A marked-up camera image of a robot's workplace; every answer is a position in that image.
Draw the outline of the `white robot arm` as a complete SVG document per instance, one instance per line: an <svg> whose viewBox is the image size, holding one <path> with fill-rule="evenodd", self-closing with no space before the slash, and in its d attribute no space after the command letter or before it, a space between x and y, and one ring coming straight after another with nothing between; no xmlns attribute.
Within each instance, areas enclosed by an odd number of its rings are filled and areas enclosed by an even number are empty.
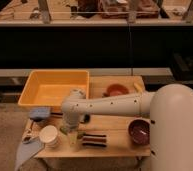
<svg viewBox="0 0 193 171"><path fill-rule="evenodd" d="M67 129L78 127L81 114L147 116L151 171L193 171L193 89L169 84L155 92L98 99L82 95L73 90L61 104Z"/></svg>

